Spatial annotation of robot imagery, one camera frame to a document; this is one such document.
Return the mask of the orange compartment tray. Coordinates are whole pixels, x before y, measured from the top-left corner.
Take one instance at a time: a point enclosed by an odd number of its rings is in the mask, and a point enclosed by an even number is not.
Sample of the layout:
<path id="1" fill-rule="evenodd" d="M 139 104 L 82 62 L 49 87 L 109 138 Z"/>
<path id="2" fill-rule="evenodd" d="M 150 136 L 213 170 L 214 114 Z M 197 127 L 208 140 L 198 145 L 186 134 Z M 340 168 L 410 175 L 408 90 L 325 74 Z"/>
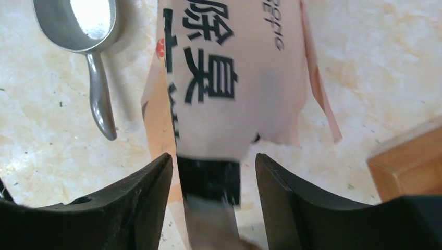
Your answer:
<path id="1" fill-rule="evenodd" d="M 403 195 L 441 194 L 441 127 L 367 161 L 382 202 Z"/>

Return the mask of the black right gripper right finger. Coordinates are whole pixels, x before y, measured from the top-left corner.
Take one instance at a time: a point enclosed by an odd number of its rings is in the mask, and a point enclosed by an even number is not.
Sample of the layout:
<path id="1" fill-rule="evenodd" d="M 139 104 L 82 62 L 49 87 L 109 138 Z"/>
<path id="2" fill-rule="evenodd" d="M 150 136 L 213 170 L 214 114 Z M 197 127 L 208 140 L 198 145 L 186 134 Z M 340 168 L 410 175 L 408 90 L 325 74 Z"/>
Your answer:
<path id="1" fill-rule="evenodd" d="M 269 249 L 441 249 L 441 196 L 356 202 L 259 153 L 255 169 Z"/>

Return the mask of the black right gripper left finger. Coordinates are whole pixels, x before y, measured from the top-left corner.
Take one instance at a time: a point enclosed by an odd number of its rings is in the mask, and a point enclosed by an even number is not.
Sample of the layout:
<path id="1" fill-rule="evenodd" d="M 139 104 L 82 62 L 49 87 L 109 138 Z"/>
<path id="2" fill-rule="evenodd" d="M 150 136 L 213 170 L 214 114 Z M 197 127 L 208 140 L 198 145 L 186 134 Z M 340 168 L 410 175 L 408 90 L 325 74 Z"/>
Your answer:
<path id="1" fill-rule="evenodd" d="M 1 200 L 1 249 L 158 249 L 173 175 L 164 153 L 69 204 Z"/>

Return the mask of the grey metal scoop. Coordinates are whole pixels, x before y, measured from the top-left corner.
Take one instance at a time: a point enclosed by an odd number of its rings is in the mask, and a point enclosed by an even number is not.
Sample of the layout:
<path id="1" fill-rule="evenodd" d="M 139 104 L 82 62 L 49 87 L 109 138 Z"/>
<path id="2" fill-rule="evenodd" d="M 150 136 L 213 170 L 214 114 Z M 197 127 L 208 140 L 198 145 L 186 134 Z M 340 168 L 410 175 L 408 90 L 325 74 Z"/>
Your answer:
<path id="1" fill-rule="evenodd" d="M 34 0 L 33 9 L 42 33 L 53 44 L 86 57 L 93 119 L 108 140 L 115 140 L 117 133 L 101 52 L 114 44 L 119 35 L 117 1 Z"/>

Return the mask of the orange cat litter bag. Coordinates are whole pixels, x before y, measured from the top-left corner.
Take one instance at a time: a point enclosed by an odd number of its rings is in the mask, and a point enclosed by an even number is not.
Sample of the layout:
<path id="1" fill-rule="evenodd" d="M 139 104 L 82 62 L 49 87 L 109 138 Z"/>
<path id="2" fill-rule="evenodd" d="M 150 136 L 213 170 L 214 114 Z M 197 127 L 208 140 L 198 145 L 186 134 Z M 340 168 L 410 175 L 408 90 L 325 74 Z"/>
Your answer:
<path id="1" fill-rule="evenodd" d="M 191 249 L 256 249 L 238 233 L 240 163 L 259 140 L 299 145 L 306 88 L 342 138 L 304 1 L 158 1 L 141 104 L 152 157 L 173 154 Z"/>

